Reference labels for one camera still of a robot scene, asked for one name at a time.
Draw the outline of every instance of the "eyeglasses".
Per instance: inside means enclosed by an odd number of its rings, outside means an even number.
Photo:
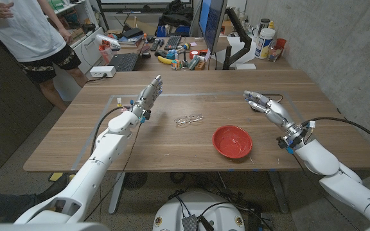
[[[189,123],[201,122],[203,118],[204,117],[202,116],[202,114],[189,115],[189,116],[187,115],[184,117],[176,118],[174,121],[177,123],[177,126],[182,126],[182,125],[186,125]]]

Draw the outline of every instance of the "white t-shirt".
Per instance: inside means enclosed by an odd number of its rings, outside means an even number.
[[[66,45],[60,33],[48,22],[36,0],[0,0],[14,2],[13,18],[0,19],[0,40],[19,62],[47,58]]]

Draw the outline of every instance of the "monitor stand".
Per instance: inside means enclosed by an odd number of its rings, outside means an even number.
[[[230,67],[231,64],[235,63],[238,59],[240,59],[243,55],[249,52],[251,49],[252,39],[248,36],[243,30],[242,24],[239,21],[238,16],[236,16],[234,10],[232,8],[226,8],[225,13],[228,15],[229,19],[232,22],[232,25],[235,27],[236,32],[239,35],[240,41],[244,43],[243,48],[231,56],[232,46],[226,47],[225,53],[225,60],[224,65],[222,67],[218,67],[218,70],[235,70],[234,67]]]

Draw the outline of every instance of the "black shorts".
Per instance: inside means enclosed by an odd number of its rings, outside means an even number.
[[[58,53],[50,57],[31,62],[20,62],[20,64],[29,78],[37,83],[43,83],[57,75],[53,64],[57,64],[63,70],[71,70],[77,68],[81,64],[81,60],[67,44]]]

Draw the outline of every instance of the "person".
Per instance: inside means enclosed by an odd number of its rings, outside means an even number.
[[[28,77],[39,83],[43,95],[62,111],[67,107],[53,83],[53,63],[70,74],[80,87],[88,81],[78,68],[81,61],[67,44],[72,41],[71,34],[46,0],[0,0],[0,40]]]
[[[50,199],[69,183],[69,176],[62,175],[56,182],[40,194],[9,195],[0,194],[0,217],[5,217],[5,222],[14,222],[22,213],[33,206]]]

